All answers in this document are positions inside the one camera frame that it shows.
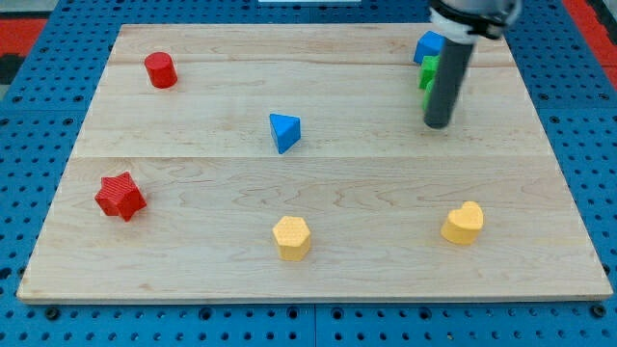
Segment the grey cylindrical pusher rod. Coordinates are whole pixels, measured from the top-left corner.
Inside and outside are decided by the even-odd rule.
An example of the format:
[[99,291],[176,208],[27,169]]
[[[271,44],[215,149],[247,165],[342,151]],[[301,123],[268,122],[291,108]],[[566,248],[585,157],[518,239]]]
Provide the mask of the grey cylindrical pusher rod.
[[433,79],[433,87],[424,111],[424,123],[433,129],[450,124],[458,100],[474,44],[446,39]]

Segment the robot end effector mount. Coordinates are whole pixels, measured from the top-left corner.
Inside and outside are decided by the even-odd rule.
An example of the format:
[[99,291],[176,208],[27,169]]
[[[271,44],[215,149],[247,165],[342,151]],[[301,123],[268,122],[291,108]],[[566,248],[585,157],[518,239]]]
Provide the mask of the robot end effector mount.
[[499,40],[520,16],[522,0],[429,0],[430,20],[449,40]]

